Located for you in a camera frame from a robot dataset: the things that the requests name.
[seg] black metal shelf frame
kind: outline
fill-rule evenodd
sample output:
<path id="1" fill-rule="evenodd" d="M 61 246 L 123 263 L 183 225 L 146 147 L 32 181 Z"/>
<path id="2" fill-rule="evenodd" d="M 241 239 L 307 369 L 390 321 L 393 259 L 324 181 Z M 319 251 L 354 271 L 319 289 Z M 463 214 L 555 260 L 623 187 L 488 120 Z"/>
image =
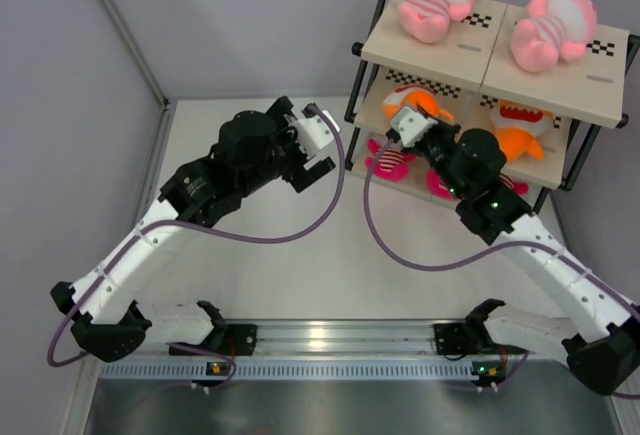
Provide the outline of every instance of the black metal shelf frame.
<path id="1" fill-rule="evenodd" d="M 386 2 L 387 0 L 378 0 L 378 3 L 376 4 L 376 9 L 373 13 L 373 20 L 371 21 L 369 34 L 371 34 L 376 23 L 378 23 L 378 19 L 380 18 L 380 15 L 382 15 L 382 11 L 384 10 Z M 362 43 L 360 42 L 354 43 L 353 46 L 351 47 L 351 53 L 357 57 L 360 57 L 360 55 L 362 54 L 362 47 L 363 47 Z M 638 49 L 640 49 L 640 36 L 633 35 L 633 34 L 629 35 L 629 40 L 627 42 L 625 75 L 629 72 L 629 69 L 631 68 L 631 64 L 633 63 L 633 60 L 635 59 L 636 54 L 638 53 Z M 345 121 L 349 123 L 353 123 L 356 117 L 354 109 L 356 106 L 358 95 L 360 94 L 360 90 L 362 88 L 362 82 L 364 81 L 368 64 L 369 62 L 361 59 L 360 64 L 358 65 L 358 71 L 356 72 L 356 78 L 353 81 L 353 88 L 351 89 L 351 95 L 349 96 L 349 103 L 347 104 L 347 110 L 344 115 Z M 369 75 L 369 81 L 367 82 L 367 87 L 364 92 L 365 96 L 369 92 L 371 85 L 376 79 L 379 68 L 380 68 L 380 65 L 375 63 L 372 64 L 371 73 Z M 627 125 L 628 122 L 629 122 L 629 116 L 626 113 L 623 113 L 622 119 L 620 120 L 616 128 L 622 128 L 625 125 Z M 571 121 L 571 125 L 569 127 L 569 138 L 567 140 L 567 150 L 569 149 L 569 146 L 573 142 L 581 123 L 586 123 L 586 122 L 581 122 L 580 120 L 575 120 L 575 119 Z M 602 128 L 599 125 L 594 125 L 592 123 L 588 124 L 588 126 L 589 126 L 589 129 L 587 130 L 587 134 L 585 135 L 582 141 L 582 145 L 580 145 L 580 148 L 578 149 L 578 153 L 576 154 L 576 157 L 573 160 L 573 163 L 571 164 L 569 171 L 562 178 L 562 182 L 558 187 L 560 190 L 570 191 L 571 189 L 573 189 L 573 186 L 575 185 L 576 180 L 578 179 L 578 176 L 582 171 L 582 167 L 584 166 L 584 163 L 586 162 L 587 157 L 589 156 L 589 152 L 591 151 L 591 148 L 593 147 L 593 144 L 595 143 L 596 138 L 598 138 L 598 134 L 600 133 L 600 128 Z M 347 156 L 346 156 L 346 163 L 345 163 L 347 170 L 351 170 L 353 168 L 353 154 L 356 148 L 356 144 L 358 143 L 360 130 L 361 129 L 358 127 L 354 128 L 353 135 L 351 136 L 351 141 L 349 142 L 349 148 L 347 149 Z M 544 202 L 549 196 L 549 193 L 551 193 L 550 188 L 542 187 L 542 189 L 540 190 L 540 194 L 538 195 L 538 198 L 536 199 L 536 202 L 533 206 L 533 209 L 536 213 L 540 213 L 540 210 L 542 209 L 542 205 L 544 205 Z"/>

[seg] gray wall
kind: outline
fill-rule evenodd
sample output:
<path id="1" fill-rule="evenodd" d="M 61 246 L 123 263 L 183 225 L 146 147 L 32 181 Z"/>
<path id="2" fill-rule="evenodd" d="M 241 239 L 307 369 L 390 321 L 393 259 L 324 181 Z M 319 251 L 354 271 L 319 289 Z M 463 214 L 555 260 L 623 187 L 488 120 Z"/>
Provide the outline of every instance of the gray wall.
<path id="1" fill-rule="evenodd" d="M 640 34 L 640 0 L 594 0 L 603 23 Z M 627 76 L 622 130 L 603 129 L 574 190 L 559 194 L 573 249 L 602 278 L 640 302 L 640 58 Z"/>
<path id="2" fill-rule="evenodd" d="M 346 93 L 376 0 L 117 2 L 165 91 L 232 97 Z"/>
<path id="3" fill-rule="evenodd" d="M 0 0 L 0 19 L 0 432 L 47 434 L 75 372 L 45 362 L 49 289 L 126 233 L 158 107 L 95 0 Z"/>

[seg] white and red plush toy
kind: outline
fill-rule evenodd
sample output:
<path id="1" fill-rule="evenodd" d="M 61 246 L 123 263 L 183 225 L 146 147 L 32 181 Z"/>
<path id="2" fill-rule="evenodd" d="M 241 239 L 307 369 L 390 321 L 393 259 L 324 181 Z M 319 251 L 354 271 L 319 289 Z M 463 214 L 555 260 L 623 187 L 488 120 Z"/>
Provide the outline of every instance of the white and red plush toy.
<path id="1" fill-rule="evenodd" d="M 549 70 L 559 59 L 580 58 L 598 23 L 591 0 L 531 0 L 529 17 L 520 20 L 511 37 L 511 53 L 528 72 Z"/>
<path id="2" fill-rule="evenodd" d="M 460 22 L 471 15 L 476 0 L 404 0 L 398 17 L 404 29 L 424 43 L 442 40 L 451 20 Z"/>

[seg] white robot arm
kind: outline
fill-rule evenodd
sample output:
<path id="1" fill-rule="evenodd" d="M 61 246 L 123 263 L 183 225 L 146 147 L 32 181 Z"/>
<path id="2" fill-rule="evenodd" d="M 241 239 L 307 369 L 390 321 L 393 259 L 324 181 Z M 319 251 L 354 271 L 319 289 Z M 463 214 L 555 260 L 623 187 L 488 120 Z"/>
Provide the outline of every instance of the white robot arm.
<path id="1" fill-rule="evenodd" d="M 189 227 L 212 227 L 240 208 L 241 200 L 277 178 L 301 192 L 335 165 L 330 158 L 306 169 L 339 131 L 331 115 L 310 104 L 296 117 L 288 98 L 266 113 L 237 114 L 220 129 L 211 152 L 181 166 L 134 230 L 86 276 L 51 291 L 78 345 L 106 362 L 144 345 L 173 342 L 215 351 L 227 325 L 209 302 L 141 305 L 136 297 L 175 254 L 195 237 Z"/>
<path id="2" fill-rule="evenodd" d="M 427 159 L 452 194 L 462 223 L 489 245 L 507 245 L 516 263 L 564 311 L 556 320 L 487 300 L 465 320 L 463 337 L 482 351 L 510 345 L 556 360 L 586 386 L 610 395 L 640 365 L 637 307 L 586 270 L 531 207 L 500 180 L 506 159 L 485 130 L 468 130 L 403 107 L 387 136 Z M 451 332 L 460 337 L 460 330 Z"/>

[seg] black and white checkered strip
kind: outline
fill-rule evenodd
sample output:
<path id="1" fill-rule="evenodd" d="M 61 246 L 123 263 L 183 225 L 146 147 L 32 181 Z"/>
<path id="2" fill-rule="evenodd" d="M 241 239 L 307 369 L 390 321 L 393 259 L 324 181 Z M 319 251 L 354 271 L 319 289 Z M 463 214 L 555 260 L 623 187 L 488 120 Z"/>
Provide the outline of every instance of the black and white checkered strip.
<path id="1" fill-rule="evenodd" d="M 398 70 L 389 70 L 384 76 L 385 80 L 391 80 L 396 85 L 421 85 L 428 88 L 433 93 L 443 95 L 445 97 L 458 98 L 460 96 L 460 88 L 447 85 L 442 82 L 434 82 L 422 77 L 410 75 Z"/>
<path id="2" fill-rule="evenodd" d="M 602 40 L 594 40 L 587 43 L 587 48 L 591 50 L 591 53 L 596 55 L 604 54 L 607 57 L 613 57 L 615 55 L 616 44 L 613 42 L 603 42 Z"/>
<path id="3" fill-rule="evenodd" d="M 472 15 L 469 15 L 462 20 L 462 23 L 468 23 L 474 27 L 479 26 L 482 28 L 489 28 L 491 20 L 493 20 L 491 15 L 480 15 L 479 13 L 474 12 Z"/>
<path id="4" fill-rule="evenodd" d="M 482 100 L 480 100 L 480 106 L 493 108 L 493 106 L 498 103 L 498 99 L 494 97 L 490 97 L 489 95 L 483 95 Z"/>

